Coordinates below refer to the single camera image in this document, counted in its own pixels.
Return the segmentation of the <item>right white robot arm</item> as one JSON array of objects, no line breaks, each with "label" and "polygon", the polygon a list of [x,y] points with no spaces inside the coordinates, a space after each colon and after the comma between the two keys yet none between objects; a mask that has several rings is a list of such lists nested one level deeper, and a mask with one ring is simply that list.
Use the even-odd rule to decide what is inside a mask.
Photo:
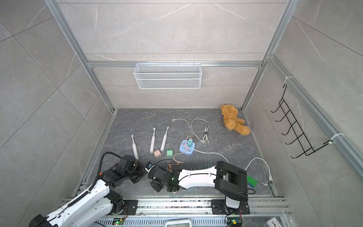
[{"label": "right white robot arm", "polygon": [[163,188],[176,192],[181,188],[211,187],[225,195],[225,206],[231,209],[237,209],[241,202],[247,202],[250,194],[247,172],[224,161],[199,170],[172,170],[154,164],[148,167],[147,172],[156,192]]}]

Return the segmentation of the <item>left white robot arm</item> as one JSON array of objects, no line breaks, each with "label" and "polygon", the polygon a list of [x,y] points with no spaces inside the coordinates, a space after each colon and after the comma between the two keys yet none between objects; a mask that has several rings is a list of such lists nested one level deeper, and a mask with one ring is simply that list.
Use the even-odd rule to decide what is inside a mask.
[{"label": "left white robot arm", "polygon": [[[102,172],[102,163],[106,155],[115,156],[120,161]],[[109,213],[126,212],[127,206],[123,197],[114,189],[127,180],[137,183],[145,174],[145,166],[134,156],[121,157],[113,152],[105,152],[100,158],[95,179],[90,187],[47,216],[37,215],[30,221],[29,226],[88,227]]]}]

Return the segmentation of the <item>teal charger plug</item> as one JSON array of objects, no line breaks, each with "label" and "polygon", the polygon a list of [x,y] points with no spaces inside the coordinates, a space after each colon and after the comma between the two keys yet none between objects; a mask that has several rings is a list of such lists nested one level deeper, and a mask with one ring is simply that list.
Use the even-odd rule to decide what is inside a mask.
[{"label": "teal charger plug", "polygon": [[189,138],[186,142],[187,142],[188,147],[191,147],[193,145],[193,139],[192,138]]}]

